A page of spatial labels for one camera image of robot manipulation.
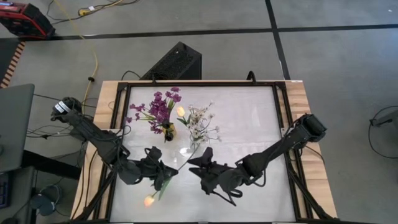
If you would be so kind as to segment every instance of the black metal frame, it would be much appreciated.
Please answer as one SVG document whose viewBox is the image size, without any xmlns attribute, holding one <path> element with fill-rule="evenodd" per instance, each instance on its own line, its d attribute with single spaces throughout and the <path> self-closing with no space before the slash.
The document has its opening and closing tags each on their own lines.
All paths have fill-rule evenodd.
<svg viewBox="0 0 398 224">
<path fill-rule="evenodd" d="M 251 82 L 247 81 L 241 81 L 241 82 L 156 82 L 153 80 L 152 82 L 140 82 L 140 83 L 128 83 L 128 82 L 120 82 L 118 85 L 117 93 L 116 93 L 116 98 L 114 101 L 114 109 L 112 113 L 112 118 L 111 118 L 111 125 L 110 128 L 114 129 L 116 127 L 116 120 L 118 118 L 118 108 L 120 103 L 124 103 L 124 108 L 122 112 L 122 119 L 124 119 L 127 116 L 127 109 L 128 109 L 128 104 L 129 104 L 129 99 L 130 99 L 130 94 L 131 94 L 131 88 L 132 87 L 143 87 L 143 86 L 270 86 L 272 88 L 273 94 L 274 94 L 274 101 L 275 101 L 275 109 L 277 112 L 277 119 L 278 119 L 278 124 L 279 128 L 285 128 L 284 127 L 284 122 L 283 122 L 283 117 L 281 113 L 281 108 L 280 108 L 280 103 L 279 103 L 279 96 L 278 96 L 278 90 L 282 92 L 282 97 L 284 100 L 284 105 L 287 113 L 287 121 L 288 124 L 291 125 L 293 123 L 292 115 L 290 112 L 290 105 L 289 105 L 289 99 L 287 97 L 287 90 L 286 90 L 286 85 L 285 82 L 259 82 L 256 80 L 254 74 L 252 72 L 249 73 L 248 75 L 248 80 L 251 80 Z M 126 91 L 126 96 L 124 99 L 124 102 L 121 102 L 121 93 L 122 91 Z M 304 176 L 304 170 L 302 166 L 302 161 L 299 157 L 298 151 L 294 152 L 295 154 L 295 165 L 297 166 L 298 174 L 300 177 L 300 180 L 302 183 L 305 185 L 305 176 Z M 286 153 L 285 155 L 285 162 L 286 166 L 288 163 L 293 162 L 293 160 L 290 159 L 290 156 Z M 99 188 L 102 186 L 104 179 L 106 177 L 107 173 L 107 167 L 104 165 L 101 171 L 101 179 L 100 179 L 100 185 Z M 289 178 L 289 186 L 290 186 L 290 193 L 292 196 L 292 203 L 293 203 L 293 208 L 294 208 L 294 213 L 295 213 L 295 219 L 296 221 L 299 221 L 302 216 L 300 213 L 300 207 L 299 207 L 299 201 L 297 198 L 297 191 L 295 189 L 295 184 L 293 180 Z M 105 220 L 110 220 L 111 218 L 111 210 L 112 210 L 112 205 L 113 205 L 113 197 L 114 197 L 114 190 L 116 186 L 116 181 L 113 181 L 111 183 L 110 189 L 109 189 L 109 197 L 108 197 L 108 202 L 106 205 L 106 215 L 105 215 Z M 304 199 L 305 202 L 305 208 L 307 211 L 307 218 L 312 218 L 312 209 L 310 208 L 309 203 Z M 100 213 L 100 207 L 101 203 L 97 205 L 97 207 L 94 210 L 94 216 L 93 219 L 99 219 L 99 213 Z"/>
</svg>

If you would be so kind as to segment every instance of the white table surface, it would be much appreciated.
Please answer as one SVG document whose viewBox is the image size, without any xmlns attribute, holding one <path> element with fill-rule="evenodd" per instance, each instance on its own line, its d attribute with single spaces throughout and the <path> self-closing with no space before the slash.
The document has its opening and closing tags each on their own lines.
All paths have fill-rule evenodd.
<svg viewBox="0 0 398 224">
<path fill-rule="evenodd" d="M 180 87 L 181 102 L 186 111 L 189 105 L 206 106 L 211 100 L 210 113 L 215 117 L 210 126 L 219 126 L 222 142 L 211 141 L 201 146 L 213 148 L 213 160 L 219 164 L 234 163 L 248 154 L 261 152 L 280 139 L 277 113 L 272 88 L 268 86 Z M 133 87 L 130 104 L 140 105 L 154 99 L 154 93 L 165 93 L 170 87 Z M 134 110 L 127 116 L 135 117 Z M 181 148 L 189 147 L 189 133 L 176 120 L 175 110 L 171 122 L 175 123 L 177 136 L 164 143 L 162 134 L 154 134 L 146 121 L 133 121 L 132 131 L 124 137 L 123 144 L 130 150 L 130 159 L 145 157 L 144 148 L 157 146 L 162 150 L 162 160 L 178 169 L 186 157 Z M 195 153 L 199 157 L 203 150 Z M 144 198 L 155 192 L 152 181 L 144 179 L 137 185 L 116 182 L 111 213 L 112 222 L 291 222 L 295 220 L 284 157 L 273 160 L 267 168 L 267 184 L 240 186 L 242 198 L 234 198 L 237 207 L 216 195 L 206 195 L 201 190 L 200 178 L 188 171 L 187 164 L 170 182 L 162 199 L 146 208 Z M 216 189 L 226 197 L 220 187 Z"/>
</svg>

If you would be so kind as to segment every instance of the yellow cable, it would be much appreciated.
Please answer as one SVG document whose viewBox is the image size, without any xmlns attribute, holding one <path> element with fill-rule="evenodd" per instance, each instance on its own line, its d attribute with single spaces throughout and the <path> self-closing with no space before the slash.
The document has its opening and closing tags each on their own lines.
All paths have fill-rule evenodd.
<svg viewBox="0 0 398 224">
<path fill-rule="evenodd" d="M 85 39 L 85 38 L 83 37 L 83 35 L 81 34 L 79 28 L 78 28 L 78 27 L 76 26 L 76 24 L 70 19 L 70 16 L 68 15 L 68 13 L 67 13 L 67 11 L 65 10 L 65 8 L 58 2 L 58 0 L 54 0 L 54 1 L 55 1 L 55 3 L 58 5 L 59 9 L 60 9 L 60 10 L 66 15 L 66 17 L 69 19 L 69 21 L 70 21 L 70 23 L 72 24 L 73 29 L 75 30 L 76 34 L 77 34 L 81 39 L 83 39 L 84 41 L 86 41 L 86 39 Z M 92 45 L 90 44 L 90 47 L 91 47 L 91 51 L 93 52 L 93 55 L 94 55 L 94 58 L 95 58 L 95 69 L 94 69 L 93 74 L 91 75 L 91 78 L 94 78 L 95 75 L 97 74 L 97 70 L 98 70 L 98 58 L 97 58 L 97 54 L 96 54 L 96 52 L 95 52 L 94 46 L 92 46 Z M 92 82 L 91 80 L 89 80 L 89 82 L 88 82 L 87 89 L 86 89 L 86 93 L 85 93 L 85 97 L 84 97 L 84 100 L 83 100 L 84 103 L 86 103 L 85 101 L 86 101 L 86 99 L 87 99 L 88 90 L 90 89 L 91 82 Z M 84 113 L 85 113 L 85 107 L 84 107 L 84 106 L 82 107 L 82 111 L 83 111 L 83 114 L 84 114 Z"/>
<path fill-rule="evenodd" d="M 121 3 L 121 2 L 123 2 L 123 0 L 118 0 L 118 1 L 116 1 L 115 3 L 113 3 L 113 4 L 110 4 L 110 5 L 108 5 L 108 6 L 104 6 L 104 7 L 102 7 L 102 8 L 95 9 L 95 10 L 80 9 L 80 10 L 79 10 L 79 16 L 84 16 L 85 14 L 93 13 L 93 12 L 98 11 L 98 10 L 100 10 L 100 9 L 106 9 L 106 8 L 108 8 L 108 7 L 115 6 L 115 5 L 117 5 L 117 4 Z"/>
</svg>

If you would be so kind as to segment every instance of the yellow tulip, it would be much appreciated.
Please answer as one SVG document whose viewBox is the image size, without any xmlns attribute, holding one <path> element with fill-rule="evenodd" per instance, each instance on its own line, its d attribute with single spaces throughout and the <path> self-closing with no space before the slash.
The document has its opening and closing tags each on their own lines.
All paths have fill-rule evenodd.
<svg viewBox="0 0 398 224">
<path fill-rule="evenodd" d="M 176 110 L 179 117 L 183 117 L 185 115 L 185 110 L 182 106 L 179 106 Z"/>
<path fill-rule="evenodd" d="M 155 198 L 153 195 L 148 195 L 145 197 L 144 205 L 145 207 L 150 207 L 155 202 Z"/>
</svg>

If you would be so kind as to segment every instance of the glass vase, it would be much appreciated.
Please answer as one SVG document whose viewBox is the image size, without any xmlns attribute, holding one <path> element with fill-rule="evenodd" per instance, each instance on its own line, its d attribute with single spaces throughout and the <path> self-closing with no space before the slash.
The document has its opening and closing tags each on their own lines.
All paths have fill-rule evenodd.
<svg viewBox="0 0 398 224">
<path fill-rule="evenodd" d="M 190 136 L 190 147 L 185 147 L 180 150 L 183 157 L 191 159 L 194 157 L 201 156 L 204 152 L 205 143 L 200 141 L 194 141 L 192 135 Z"/>
</svg>

